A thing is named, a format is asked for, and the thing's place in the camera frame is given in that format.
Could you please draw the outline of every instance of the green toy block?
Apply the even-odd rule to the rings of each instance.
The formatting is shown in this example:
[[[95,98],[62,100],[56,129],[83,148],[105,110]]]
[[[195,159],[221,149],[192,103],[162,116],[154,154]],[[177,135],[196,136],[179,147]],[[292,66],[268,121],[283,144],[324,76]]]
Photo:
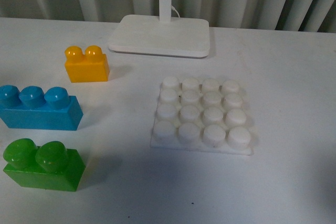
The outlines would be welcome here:
[[[4,160],[4,172],[23,187],[76,191],[85,170],[77,150],[58,141],[39,147],[31,139],[18,139],[8,145]]]

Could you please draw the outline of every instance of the green stud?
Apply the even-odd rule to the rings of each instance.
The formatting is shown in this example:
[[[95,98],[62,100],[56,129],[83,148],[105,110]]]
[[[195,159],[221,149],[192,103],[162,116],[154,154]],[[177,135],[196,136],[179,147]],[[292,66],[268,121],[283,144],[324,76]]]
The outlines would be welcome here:
[[[33,140],[22,138],[10,143],[4,151],[4,160],[16,169],[24,169],[35,162],[37,146]]]
[[[52,141],[41,146],[36,153],[35,160],[48,173],[62,170],[69,162],[67,149],[59,141]]]

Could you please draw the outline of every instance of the blue toy block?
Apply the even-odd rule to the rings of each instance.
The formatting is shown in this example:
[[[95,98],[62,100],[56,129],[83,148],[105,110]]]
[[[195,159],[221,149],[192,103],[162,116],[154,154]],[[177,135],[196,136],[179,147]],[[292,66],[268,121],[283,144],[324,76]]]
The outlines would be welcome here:
[[[9,128],[75,131],[82,117],[77,98],[64,88],[44,94],[36,86],[21,92],[16,86],[0,87],[0,118]]]

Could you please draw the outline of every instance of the lamp base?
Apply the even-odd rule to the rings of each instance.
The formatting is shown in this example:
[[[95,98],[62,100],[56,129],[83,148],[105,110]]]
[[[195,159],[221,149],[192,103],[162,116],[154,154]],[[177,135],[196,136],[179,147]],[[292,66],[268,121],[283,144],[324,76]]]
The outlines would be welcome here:
[[[109,49],[116,52],[203,58],[209,54],[209,23],[203,19],[128,15],[113,32]]]

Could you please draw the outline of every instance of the building block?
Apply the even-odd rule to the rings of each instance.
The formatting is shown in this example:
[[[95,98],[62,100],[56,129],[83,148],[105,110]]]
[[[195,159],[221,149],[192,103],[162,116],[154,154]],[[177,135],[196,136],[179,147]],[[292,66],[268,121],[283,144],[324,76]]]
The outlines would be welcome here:
[[[0,87],[0,118],[9,128],[75,131],[83,117],[77,98],[53,87]]]
[[[163,80],[151,147],[252,155],[254,131],[238,82],[208,78]]]
[[[106,55],[98,46],[89,46],[83,55],[81,48],[68,47],[65,50],[65,68],[71,82],[108,81],[110,68]]]
[[[76,191],[85,164],[77,150],[53,141],[36,146],[28,138],[10,143],[4,151],[4,172],[22,187]]]

